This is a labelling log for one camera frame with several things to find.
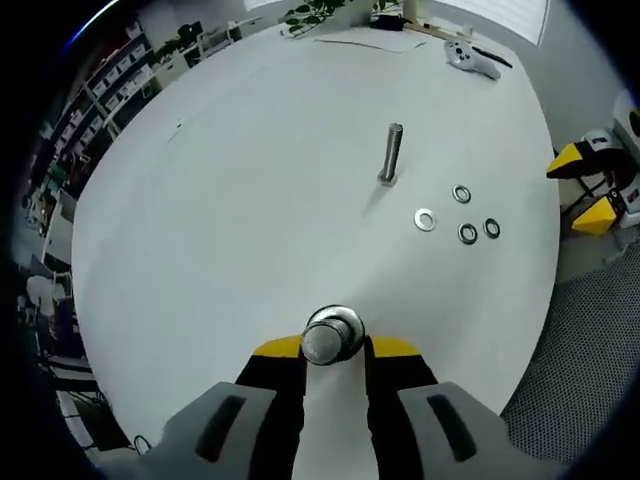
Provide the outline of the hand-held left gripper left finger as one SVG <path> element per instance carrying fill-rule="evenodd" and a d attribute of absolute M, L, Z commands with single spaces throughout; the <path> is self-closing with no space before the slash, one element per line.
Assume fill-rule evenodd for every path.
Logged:
<path fill-rule="evenodd" d="M 290 479 L 304 425 L 306 361 L 299 335 L 257 347 L 166 423 L 144 454 L 149 479 Z"/>

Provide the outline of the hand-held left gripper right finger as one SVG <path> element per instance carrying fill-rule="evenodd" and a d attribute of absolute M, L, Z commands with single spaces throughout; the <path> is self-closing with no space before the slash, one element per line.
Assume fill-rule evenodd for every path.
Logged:
<path fill-rule="evenodd" d="M 499 415 L 439 383 L 397 337 L 364 343 L 367 425 L 382 479 L 542 479 L 545 463 L 516 448 Z"/>

